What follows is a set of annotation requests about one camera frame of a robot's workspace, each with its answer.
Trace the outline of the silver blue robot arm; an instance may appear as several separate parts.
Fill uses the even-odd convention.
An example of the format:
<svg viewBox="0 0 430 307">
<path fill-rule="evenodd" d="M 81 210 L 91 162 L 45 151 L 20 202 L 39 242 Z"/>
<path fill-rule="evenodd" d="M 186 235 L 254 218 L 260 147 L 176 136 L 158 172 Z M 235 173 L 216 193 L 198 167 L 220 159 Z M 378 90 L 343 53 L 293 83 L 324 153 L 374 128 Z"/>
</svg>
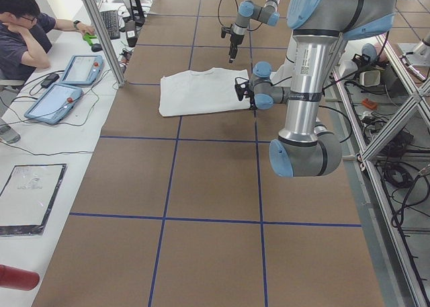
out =
<svg viewBox="0 0 430 307">
<path fill-rule="evenodd" d="M 242 1 L 238 7 L 235 22 L 229 27 L 222 27 L 221 37 L 230 35 L 229 63 L 237 57 L 238 47 L 243 43 L 245 32 L 248 30 L 250 20 L 261 24 L 275 26 L 280 14 L 277 11 L 280 0 L 266 0 L 264 6 L 256 5 L 251 0 Z"/>
<path fill-rule="evenodd" d="M 389 31 L 396 0 L 290 0 L 287 25 L 296 43 L 289 93 L 262 82 L 255 101 L 269 107 L 286 103 L 286 123 L 270 142 L 269 159 L 281 177 L 332 173 L 341 162 L 339 139 L 317 118 L 323 84 L 337 40 L 348 42 Z"/>
</svg>

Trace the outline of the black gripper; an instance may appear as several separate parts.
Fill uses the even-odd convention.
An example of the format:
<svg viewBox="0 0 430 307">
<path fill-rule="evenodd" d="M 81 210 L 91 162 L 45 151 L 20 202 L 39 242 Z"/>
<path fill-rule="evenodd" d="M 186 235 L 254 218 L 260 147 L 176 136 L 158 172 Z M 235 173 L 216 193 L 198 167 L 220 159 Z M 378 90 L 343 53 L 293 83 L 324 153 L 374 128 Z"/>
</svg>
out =
<svg viewBox="0 0 430 307">
<path fill-rule="evenodd" d="M 233 63 L 234 59 L 237 57 L 237 47 L 243 43 L 245 35 L 237 34 L 234 32 L 230 33 L 230 48 L 228 53 L 228 62 Z"/>
</svg>

